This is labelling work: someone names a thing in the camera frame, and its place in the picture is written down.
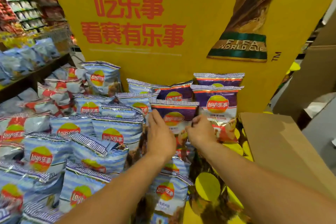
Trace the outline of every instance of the fifa world cup trophy image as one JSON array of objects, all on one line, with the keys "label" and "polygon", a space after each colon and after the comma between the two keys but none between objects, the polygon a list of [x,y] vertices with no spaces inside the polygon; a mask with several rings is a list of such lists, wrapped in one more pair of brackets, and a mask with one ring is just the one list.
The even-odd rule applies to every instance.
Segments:
[{"label": "fifa world cup trophy image", "polygon": [[267,61],[263,26],[272,0],[236,0],[233,15],[207,58]]}]

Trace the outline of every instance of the forearm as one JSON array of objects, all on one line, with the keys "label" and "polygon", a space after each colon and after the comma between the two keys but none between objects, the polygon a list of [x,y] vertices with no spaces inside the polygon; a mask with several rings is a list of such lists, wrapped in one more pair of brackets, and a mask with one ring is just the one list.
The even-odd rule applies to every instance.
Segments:
[{"label": "forearm", "polygon": [[66,214],[58,224],[124,224],[135,211],[164,160],[146,154],[129,170]]},{"label": "forearm", "polygon": [[205,146],[202,153],[255,222],[336,222],[335,202],[319,193],[267,171],[216,142]]}]

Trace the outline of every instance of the hand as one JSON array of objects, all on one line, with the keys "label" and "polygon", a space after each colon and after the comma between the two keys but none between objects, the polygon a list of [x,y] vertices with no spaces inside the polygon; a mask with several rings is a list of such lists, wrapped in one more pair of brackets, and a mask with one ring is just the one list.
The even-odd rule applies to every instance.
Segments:
[{"label": "hand", "polygon": [[193,146],[202,150],[209,142],[217,142],[214,129],[206,116],[199,115],[193,118],[192,123],[192,127],[188,126],[185,129]]},{"label": "hand", "polygon": [[148,115],[147,153],[163,161],[169,162],[176,153],[176,139],[169,127],[165,124],[157,110]]}]

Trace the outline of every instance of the person's left hand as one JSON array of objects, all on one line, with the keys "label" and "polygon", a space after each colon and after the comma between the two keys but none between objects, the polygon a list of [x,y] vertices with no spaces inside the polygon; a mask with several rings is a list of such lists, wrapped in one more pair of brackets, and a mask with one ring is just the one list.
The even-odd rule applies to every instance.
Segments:
[{"label": "person's left hand", "polygon": [[176,139],[157,110],[148,115],[147,153],[163,164],[169,162],[176,153]]}]

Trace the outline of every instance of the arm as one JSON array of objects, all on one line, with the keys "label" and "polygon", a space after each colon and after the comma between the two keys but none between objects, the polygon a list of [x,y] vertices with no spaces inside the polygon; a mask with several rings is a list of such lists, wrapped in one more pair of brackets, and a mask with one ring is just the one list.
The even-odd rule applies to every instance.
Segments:
[{"label": "arm", "polygon": [[127,223],[148,186],[176,152],[176,140],[157,110],[149,114],[147,153],[129,170],[66,214],[58,224]]},{"label": "arm", "polygon": [[216,142],[205,116],[187,128],[191,143],[216,169],[256,223],[336,223],[336,202],[265,170]]}]

